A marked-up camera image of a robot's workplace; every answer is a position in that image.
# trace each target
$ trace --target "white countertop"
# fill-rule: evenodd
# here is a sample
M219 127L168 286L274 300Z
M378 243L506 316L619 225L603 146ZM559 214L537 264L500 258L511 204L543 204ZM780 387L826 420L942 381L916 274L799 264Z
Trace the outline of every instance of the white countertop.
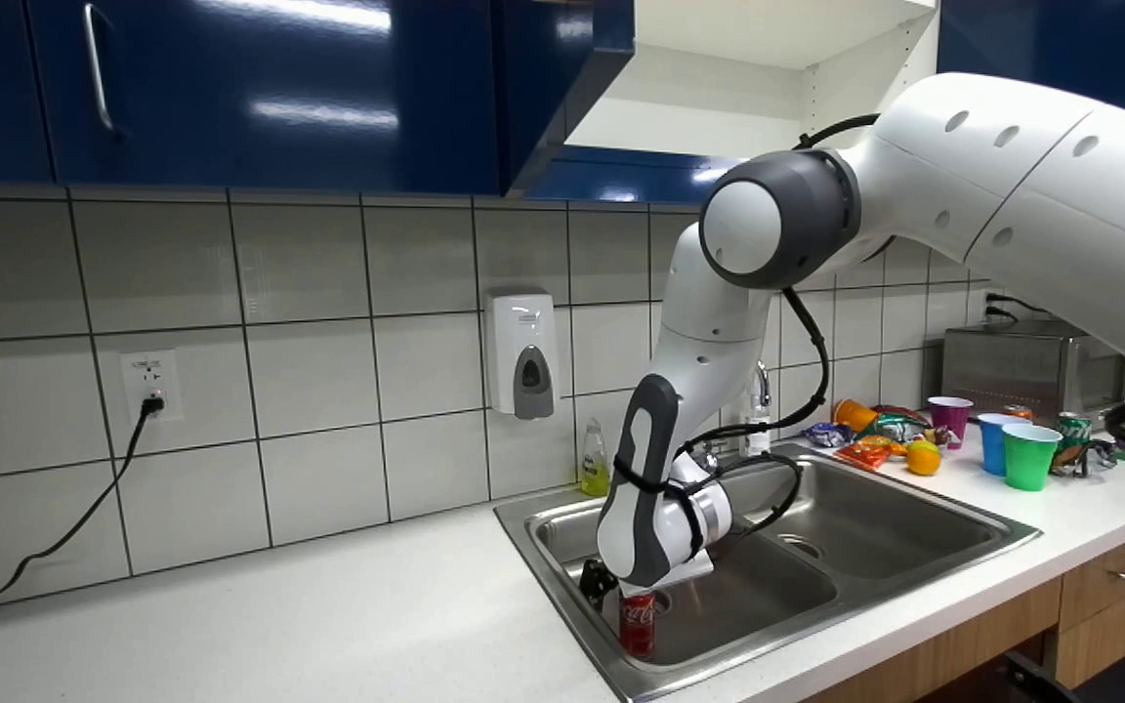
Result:
M805 698L1125 542L1125 465L1011 493L974 454L916 481L1039 525L672 698ZM489 508L0 610L0 703L612 698Z

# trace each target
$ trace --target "wall tile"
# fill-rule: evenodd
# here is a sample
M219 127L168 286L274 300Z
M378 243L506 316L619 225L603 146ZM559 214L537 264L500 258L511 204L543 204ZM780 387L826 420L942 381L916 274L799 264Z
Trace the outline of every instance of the wall tile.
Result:
M140 454L254 435L248 343L237 326L99 334L102 389L116 454L127 454L138 420L138 406L127 398L127 355L140 352L174 352L179 369L179 402L146 424Z
M911 239L895 239L885 253L885 286L917 286L925 282L925 260L933 253Z
M965 286L933 286L925 296L925 340L944 340L948 326L969 326Z
M123 498L138 573L270 542L254 443L140 456Z
M274 542L386 519L378 424L262 441Z
M649 300L649 214L571 212L571 304Z
M373 325L250 326L262 433L369 424L377 408Z
M489 498L484 413L382 424L391 514L430 514Z
M956 264L956 260L948 260L948 258L942 258L942 253L931 253L931 258L925 258L925 277L931 277L933 286L942 286L942 282L965 282L969 274L965 274L965 264Z
M836 359L879 352L879 292L836 292Z
M0 204L0 334L85 331L68 204Z
M576 307L576 395L638 387L649 369L649 304Z
M382 417L484 406L476 316L377 318Z
M879 352L911 352L925 340L925 288L885 288Z
M547 288L554 304L566 304L566 206L516 212L480 206L476 212L476 248L480 248L480 304L508 288Z
M664 300L667 292L667 268L679 235L694 221L694 212L653 212L649 214L649 300Z
M63 531L69 531L69 524L95 502L95 495L109 481L109 465L0 477L0 584L12 579L24 555L43 549ZM29 567L24 579L6 594L6 601L85 580L109 580L127 573L127 534L116 498L109 495L63 549Z
M842 359L831 361L836 389L831 398L861 398L861 402L879 402L879 355L866 359Z
M0 343L0 473L107 456L85 340Z
M873 286L885 286L885 253L836 268L836 288L873 288Z
M585 454L585 428L599 424L606 435L606 454L612 456L619 435L627 428L633 389L612 395L581 395L576 398L576 459Z
M822 331L827 340L827 355L836 355L836 292L801 292L801 304L822 325ZM795 304L780 300L780 365L816 361L816 359L822 355L816 355L805 325L799 318Z
M489 408L491 498L571 482L576 408L559 402L550 417L521 420Z
M248 318L369 316L359 206L236 206Z
M468 311L476 307L472 212L373 212L373 307Z
M226 206L80 204L99 331L237 325Z
M922 406L925 369L922 352L899 352L879 359L879 395L887 406Z
M822 387L822 365L780 365L780 413L795 413L799 406L805 406L814 398L814 389ZM826 406L816 406L801 424L826 420L831 413L836 402L836 380L827 387Z

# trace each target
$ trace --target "bottle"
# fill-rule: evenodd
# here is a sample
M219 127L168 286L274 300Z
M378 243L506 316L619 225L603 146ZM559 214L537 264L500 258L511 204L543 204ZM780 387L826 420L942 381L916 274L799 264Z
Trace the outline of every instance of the bottle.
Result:
M581 495L606 495L611 493L611 456L606 456L603 424L585 424L585 454L576 469L576 488Z

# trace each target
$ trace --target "drawer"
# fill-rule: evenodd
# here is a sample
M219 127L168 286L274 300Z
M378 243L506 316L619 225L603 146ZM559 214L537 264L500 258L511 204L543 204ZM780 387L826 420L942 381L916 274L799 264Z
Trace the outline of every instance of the drawer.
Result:
M1076 629L1125 596L1125 545L1064 579L1064 629Z

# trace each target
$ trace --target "sink basin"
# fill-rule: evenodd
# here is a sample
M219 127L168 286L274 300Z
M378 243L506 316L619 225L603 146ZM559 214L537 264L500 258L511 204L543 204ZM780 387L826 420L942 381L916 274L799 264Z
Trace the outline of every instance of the sink basin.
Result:
M576 493L500 502L497 514L554 610L627 698L653 698L901 596L1008 549L1034 531L933 493L780 443L731 473L767 482L801 469L795 508L771 525L735 525L711 545L717 573L661 588L653 636L622 636L619 588L585 601L603 498Z

